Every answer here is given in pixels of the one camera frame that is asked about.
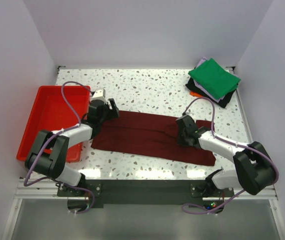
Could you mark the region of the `dark red t shirt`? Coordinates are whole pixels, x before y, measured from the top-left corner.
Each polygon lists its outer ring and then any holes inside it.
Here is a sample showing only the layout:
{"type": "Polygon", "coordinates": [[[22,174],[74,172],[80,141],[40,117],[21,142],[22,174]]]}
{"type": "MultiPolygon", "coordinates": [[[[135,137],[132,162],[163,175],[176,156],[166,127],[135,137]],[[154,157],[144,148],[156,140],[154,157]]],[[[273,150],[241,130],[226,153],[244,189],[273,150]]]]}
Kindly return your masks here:
{"type": "Polygon", "coordinates": [[[214,166],[211,151],[178,145],[176,117],[121,111],[119,118],[103,123],[93,139],[93,149],[214,166]]]}

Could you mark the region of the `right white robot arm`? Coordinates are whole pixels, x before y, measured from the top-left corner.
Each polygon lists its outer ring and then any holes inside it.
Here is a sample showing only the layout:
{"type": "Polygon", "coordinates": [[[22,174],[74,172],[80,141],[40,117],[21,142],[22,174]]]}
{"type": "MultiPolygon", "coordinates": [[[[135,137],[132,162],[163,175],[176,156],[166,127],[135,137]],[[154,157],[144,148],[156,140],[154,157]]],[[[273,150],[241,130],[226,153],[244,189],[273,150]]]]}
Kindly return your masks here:
{"type": "Polygon", "coordinates": [[[179,145],[215,153],[234,164],[232,170],[221,169],[207,177],[207,185],[211,188],[242,188],[251,195],[257,195],[278,181],[279,171],[260,142],[228,139],[216,134],[213,128],[198,127],[186,114],[176,119],[176,123],[179,145]]]}

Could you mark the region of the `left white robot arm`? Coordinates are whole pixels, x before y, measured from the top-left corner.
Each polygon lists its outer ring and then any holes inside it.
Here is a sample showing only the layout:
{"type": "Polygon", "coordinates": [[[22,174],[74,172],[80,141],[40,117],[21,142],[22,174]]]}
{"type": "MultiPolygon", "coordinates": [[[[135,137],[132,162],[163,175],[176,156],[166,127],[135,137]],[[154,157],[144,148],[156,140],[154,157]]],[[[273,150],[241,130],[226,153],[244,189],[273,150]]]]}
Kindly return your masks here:
{"type": "Polygon", "coordinates": [[[39,131],[25,161],[28,173],[24,186],[52,179],[69,187],[81,187],[85,176],[66,165],[68,149],[94,139],[104,121],[119,117],[114,99],[96,99],[90,102],[88,112],[80,123],[58,131],[39,131]]]}

